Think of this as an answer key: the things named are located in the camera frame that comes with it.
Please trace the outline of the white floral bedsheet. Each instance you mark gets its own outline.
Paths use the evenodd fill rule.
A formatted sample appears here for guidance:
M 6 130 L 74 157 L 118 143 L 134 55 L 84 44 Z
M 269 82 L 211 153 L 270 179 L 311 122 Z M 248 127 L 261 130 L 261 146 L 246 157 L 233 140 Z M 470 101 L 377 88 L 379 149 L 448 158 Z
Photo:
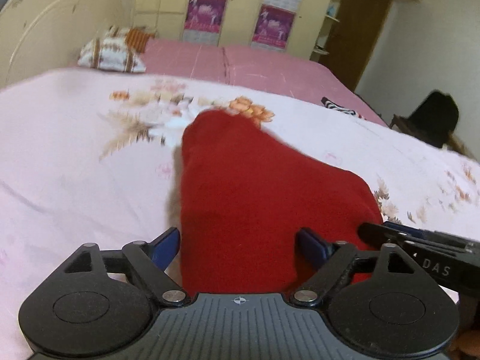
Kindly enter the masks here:
M 250 119 L 370 188 L 382 221 L 479 237 L 479 165 L 379 124 L 292 97 L 254 91 L 271 121 L 224 108 L 154 124 L 153 111 L 110 98 L 148 89 L 153 76 L 83 69 L 49 72 L 1 92 L 1 357 L 30 349 L 23 300 L 78 246 L 117 249 L 181 229 L 182 137 L 205 111 Z

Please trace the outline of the brown white patterned pillow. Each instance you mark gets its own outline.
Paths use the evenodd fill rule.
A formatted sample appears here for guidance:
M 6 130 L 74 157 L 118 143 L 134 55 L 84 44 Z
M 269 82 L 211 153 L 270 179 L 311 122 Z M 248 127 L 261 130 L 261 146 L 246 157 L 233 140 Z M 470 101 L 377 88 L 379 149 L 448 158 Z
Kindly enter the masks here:
M 128 48 L 125 36 L 131 28 L 112 26 L 102 37 L 85 44 L 77 65 L 107 72 L 144 73 L 146 71 L 139 53 Z

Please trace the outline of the brown wooden door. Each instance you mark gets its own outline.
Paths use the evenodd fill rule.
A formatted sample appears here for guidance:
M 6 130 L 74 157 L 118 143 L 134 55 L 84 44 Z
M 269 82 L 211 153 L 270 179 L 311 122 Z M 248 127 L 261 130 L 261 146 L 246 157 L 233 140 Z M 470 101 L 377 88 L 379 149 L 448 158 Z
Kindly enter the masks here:
M 325 66 L 350 90 L 360 82 L 393 0 L 341 0 Z

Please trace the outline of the cream open shelf unit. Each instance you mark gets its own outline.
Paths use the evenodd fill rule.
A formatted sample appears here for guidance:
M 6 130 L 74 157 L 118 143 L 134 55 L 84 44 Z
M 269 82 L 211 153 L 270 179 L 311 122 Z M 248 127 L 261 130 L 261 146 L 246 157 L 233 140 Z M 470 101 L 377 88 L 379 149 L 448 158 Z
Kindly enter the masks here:
M 342 0 L 330 0 L 326 10 L 325 19 L 316 39 L 315 47 L 313 48 L 310 60 L 319 62 L 320 58 L 327 56 L 329 51 L 326 49 L 326 43 L 329 39 L 330 32 L 336 24 L 340 22 L 338 19 L 338 10 Z

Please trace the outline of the orange brown cushion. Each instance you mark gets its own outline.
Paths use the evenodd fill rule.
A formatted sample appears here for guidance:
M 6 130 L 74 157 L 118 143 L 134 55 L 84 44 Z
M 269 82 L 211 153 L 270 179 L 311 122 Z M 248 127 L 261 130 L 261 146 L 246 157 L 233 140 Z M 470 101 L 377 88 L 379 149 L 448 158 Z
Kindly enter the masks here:
M 154 38 L 154 33 L 148 33 L 141 28 L 131 28 L 125 36 L 126 46 L 136 53 L 143 54 L 146 50 L 146 45 L 151 38 Z

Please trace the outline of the pink bedspread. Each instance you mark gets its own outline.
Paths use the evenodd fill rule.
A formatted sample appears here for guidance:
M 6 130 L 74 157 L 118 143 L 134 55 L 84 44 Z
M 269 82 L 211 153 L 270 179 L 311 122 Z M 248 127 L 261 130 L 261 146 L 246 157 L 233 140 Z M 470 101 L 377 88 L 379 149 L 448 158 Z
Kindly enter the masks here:
M 154 112 L 154 124 L 192 115 L 202 107 L 224 108 L 269 122 L 273 113 L 254 91 L 276 94 L 323 107 L 327 97 L 377 125 L 382 119 L 335 75 L 313 63 L 274 51 L 247 46 L 201 46 L 153 39 L 140 55 L 155 82 L 147 89 L 123 86 L 110 94 L 122 108 Z M 144 73 L 128 73 L 138 77 Z

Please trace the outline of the purple poster lower right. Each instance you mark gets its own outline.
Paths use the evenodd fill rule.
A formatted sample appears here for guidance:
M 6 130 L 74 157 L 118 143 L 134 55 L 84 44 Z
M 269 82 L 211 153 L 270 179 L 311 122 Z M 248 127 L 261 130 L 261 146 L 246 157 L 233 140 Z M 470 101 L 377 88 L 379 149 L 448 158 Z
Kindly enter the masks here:
M 293 12 L 263 5 L 250 45 L 260 49 L 284 51 L 294 20 Z

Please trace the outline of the black white striped garment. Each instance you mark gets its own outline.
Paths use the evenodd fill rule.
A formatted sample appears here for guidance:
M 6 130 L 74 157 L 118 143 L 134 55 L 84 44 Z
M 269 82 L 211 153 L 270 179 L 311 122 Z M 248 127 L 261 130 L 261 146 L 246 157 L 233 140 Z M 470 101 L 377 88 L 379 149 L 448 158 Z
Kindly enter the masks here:
M 356 117 L 358 119 L 365 119 L 365 117 L 362 114 L 360 114 L 359 112 L 357 112 L 353 109 L 346 108 L 344 106 L 338 105 L 337 103 L 329 100 L 327 97 L 323 97 L 321 99 L 321 104 L 323 105 L 323 107 L 325 107 L 327 109 L 330 109 L 330 110 L 333 110 L 333 111 L 338 111 L 338 112 L 341 112 L 345 115 L 353 116 L 353 117 Z

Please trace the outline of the red knit sweater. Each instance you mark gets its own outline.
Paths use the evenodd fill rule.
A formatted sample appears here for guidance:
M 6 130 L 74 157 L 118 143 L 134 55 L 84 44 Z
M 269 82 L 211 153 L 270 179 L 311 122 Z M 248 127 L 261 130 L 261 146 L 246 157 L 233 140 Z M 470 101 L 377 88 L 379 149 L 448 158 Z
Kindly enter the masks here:
M 188 293 L 289 293 L 314 268 L 295 234 L 360 244 L 383 221 L 356 174 L 308 157 L 242 115 L 205 111 L 181 144 L 181 277 Z

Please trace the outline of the purple poster lower left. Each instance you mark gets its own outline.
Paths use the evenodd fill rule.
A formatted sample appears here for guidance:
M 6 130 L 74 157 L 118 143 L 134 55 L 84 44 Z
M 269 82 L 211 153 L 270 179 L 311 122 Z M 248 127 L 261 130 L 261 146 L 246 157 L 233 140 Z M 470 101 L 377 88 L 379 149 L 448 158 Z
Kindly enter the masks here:
M 184 29 L 219 33 L 227 0 L 189 0 Z

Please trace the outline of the black chair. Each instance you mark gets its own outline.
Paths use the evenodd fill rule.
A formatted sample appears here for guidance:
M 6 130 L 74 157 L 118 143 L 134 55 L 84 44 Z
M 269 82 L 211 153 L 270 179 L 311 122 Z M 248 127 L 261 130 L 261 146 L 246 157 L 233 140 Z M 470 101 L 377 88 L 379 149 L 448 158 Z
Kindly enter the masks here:
M 454 133 L 460 118 L 459 108 L 450 94 L 433 90 L 408 117 L 394 115 L 390 128 L 433 147 L 442 149 Z

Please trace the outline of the cream curved headboard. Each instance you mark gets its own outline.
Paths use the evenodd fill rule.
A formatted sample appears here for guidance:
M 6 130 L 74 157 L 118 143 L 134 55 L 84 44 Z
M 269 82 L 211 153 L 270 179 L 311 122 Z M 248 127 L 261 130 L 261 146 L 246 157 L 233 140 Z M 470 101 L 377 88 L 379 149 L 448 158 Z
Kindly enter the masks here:
M 10 0 L 1 10 L 1 87 L 74 67 L 86 43 L 124 22 L 121 0 Z

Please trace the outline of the cream wardrobe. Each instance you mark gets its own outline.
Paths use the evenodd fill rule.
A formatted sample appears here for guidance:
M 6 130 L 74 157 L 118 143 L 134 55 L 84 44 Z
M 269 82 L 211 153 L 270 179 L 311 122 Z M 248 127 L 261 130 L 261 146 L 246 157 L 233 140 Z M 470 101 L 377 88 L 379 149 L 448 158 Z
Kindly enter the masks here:
M 219 33 L 184 29 L 189 0 L 135 0 L 133 23 L 160 38 L 227 47 L 251 47 L 263 5 L 295 13 L 286 49 L 289 55 L 309 59 L 324 22 L 330 0 L 227 0 Z

